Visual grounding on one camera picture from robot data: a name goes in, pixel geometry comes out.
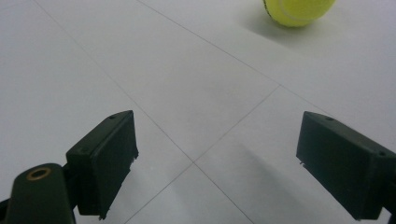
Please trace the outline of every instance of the white floor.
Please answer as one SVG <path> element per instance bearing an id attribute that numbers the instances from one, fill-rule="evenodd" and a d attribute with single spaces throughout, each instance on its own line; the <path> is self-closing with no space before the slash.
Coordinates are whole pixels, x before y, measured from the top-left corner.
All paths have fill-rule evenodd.
<path id="1" fill-rule="evenodd" d="M 285 29 L 261 0 L 0 0 L 0 201 L 132 109 L 140 156 L 78 223 L 357 223 L 296 146 L 308 110 L 396 150 L 395 11 L 338 0 Z"/>

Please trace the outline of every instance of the yellow tennis ball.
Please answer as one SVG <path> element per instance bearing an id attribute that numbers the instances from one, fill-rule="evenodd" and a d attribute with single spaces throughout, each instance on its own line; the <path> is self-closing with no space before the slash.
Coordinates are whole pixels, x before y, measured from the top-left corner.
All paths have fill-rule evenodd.
<path id="1" fill-rule="evenodd" d="M 263 0 L 270 17 L 284 26 L 305 26 L 323 16 L 335 0 Z"/>

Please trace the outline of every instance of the brass ring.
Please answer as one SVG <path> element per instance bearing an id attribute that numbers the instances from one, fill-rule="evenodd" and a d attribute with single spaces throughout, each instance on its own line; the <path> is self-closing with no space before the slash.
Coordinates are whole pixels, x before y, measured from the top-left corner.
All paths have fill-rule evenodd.
<path id="1" fill-rule="evenodd" d="M 50 174 L 50 168 L 48 168 L 48 167 L 38 167 L 37 169 L 34 169 L 33 171 L 31 171 L 26 176 L 26 179 L 28 179 L 30 181 L 35 181 L 35 180 L 42 179 L 42 178 L 46 177 L 49 174 Z"/>

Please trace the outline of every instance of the black mechanical part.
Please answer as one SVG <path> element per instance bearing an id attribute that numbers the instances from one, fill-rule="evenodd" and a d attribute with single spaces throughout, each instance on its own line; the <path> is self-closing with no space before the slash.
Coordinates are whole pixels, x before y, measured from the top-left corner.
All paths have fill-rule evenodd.
<path id="1" fill-rule="evenodd" d="M 78 174 L 78 211 L 105 218 L 137 156 L 132 111 L 108 117 L 77 142 L 66 158 Z"/>
<path id="2" fill-rule="evenodd" d="M 396 154 L 343 123 L 304 112 L 297 158 L 355 219 L 394 212 Z"/>
<path id="3" fill-rule="evenodd" d="M 75 223 L 60 165 L 43 164 L 18 175 L 8 202 L 6 223 Z"/>

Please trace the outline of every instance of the ball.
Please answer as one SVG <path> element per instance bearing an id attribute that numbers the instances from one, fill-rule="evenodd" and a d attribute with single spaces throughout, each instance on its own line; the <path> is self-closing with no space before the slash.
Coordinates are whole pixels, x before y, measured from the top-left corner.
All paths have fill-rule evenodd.
<path id="1" fill-rule="evenodd" d="M 301 27 L 323 16 L 335 0 L 263 0 L 270 17 L 279 24 Z"/>

